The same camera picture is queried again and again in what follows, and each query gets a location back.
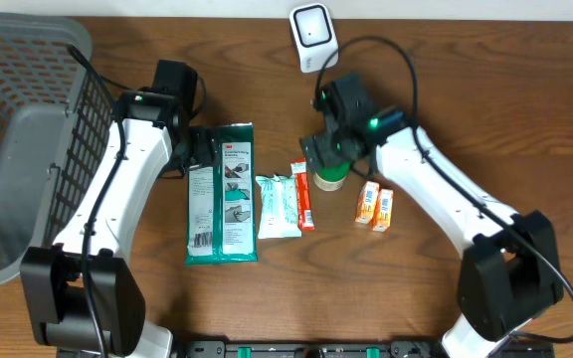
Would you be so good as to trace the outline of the light teal snack packet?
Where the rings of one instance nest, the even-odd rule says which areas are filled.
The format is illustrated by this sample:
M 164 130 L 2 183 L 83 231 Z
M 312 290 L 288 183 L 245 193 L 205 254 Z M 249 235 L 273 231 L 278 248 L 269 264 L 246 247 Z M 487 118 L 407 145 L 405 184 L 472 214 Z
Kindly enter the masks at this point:
M 294 177 L 257 176 L 256 182 L 261 189 L 262 201 L 258 238 L 262 240 L 300 237 Z

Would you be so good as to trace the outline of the green white wipes pack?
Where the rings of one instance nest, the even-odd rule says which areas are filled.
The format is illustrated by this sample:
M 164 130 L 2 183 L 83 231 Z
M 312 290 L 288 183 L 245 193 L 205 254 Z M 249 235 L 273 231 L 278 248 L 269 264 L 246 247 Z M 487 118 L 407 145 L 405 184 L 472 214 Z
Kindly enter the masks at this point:
M 188 266 L 254 262 L 256 248 L 254 127 L 213 127 L 220 165 L 188 173 Z

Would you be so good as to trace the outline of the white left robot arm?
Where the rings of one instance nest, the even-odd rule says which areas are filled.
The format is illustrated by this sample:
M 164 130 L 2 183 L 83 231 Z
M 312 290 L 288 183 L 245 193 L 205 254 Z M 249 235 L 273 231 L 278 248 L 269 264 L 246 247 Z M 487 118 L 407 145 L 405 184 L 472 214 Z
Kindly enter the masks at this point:
M 50 247 L 31 247 L 21 261 L 39 344 L 98 357 L 171 356 L 173 334 L 147 321 L 128 262 L 155 180 L 220 162 L 213 131 L 191 123 L 203 87 L 187 64 L 161 60 L 151 86 L 114 102 L 106 150 L 83 200 Z

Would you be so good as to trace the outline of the orange juice box pair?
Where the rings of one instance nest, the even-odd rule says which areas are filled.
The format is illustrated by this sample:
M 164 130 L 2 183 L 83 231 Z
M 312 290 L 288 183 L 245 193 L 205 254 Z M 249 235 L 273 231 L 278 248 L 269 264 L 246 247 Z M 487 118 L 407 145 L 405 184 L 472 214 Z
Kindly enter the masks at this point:
M 367 181 L 359 194 L 355 222 L 370 224 L 374 232 L 385 232 L 391 225 L 394 191 Z

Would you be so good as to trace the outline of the red snack packet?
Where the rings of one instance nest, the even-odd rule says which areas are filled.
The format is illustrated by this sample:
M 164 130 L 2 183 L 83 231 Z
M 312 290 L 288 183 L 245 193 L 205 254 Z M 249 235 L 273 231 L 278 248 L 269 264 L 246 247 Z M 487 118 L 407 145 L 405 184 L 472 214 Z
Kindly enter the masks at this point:
M 297 196 L 298 226 L 302 231 L 313 231 L 315 225 L 312 217 L 306 160 L 299 158 L 292 162 L 290 167 Z

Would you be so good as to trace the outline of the green lid white jar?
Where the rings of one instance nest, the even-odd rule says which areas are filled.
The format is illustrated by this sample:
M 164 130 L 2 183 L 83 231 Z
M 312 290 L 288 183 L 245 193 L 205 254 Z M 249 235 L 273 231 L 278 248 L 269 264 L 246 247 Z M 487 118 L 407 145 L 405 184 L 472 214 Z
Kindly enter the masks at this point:
M 315 185 L 322 191 L 333 192 L 342 187 L 349 172 L 349 162 L 335 167 L 321 167 L 319 171 L 313 175 L 313 180 Z

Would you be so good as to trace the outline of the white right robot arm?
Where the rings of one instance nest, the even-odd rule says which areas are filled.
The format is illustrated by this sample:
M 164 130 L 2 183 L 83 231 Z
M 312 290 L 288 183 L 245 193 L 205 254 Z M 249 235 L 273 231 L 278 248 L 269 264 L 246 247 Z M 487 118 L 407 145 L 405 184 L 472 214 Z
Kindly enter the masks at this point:
M 312 105 L 325 128 L 300 141 L 308 167 L 321 174 L 369 160 L 416 201 L 459 253 L 461 315 L 441 339 L 446 356 L 489 357 L 562 299 L 556 236 L 541 212 L 521 215 L 486 193 L 410 114 L 380 106 L 355 74 L 316 88 Z

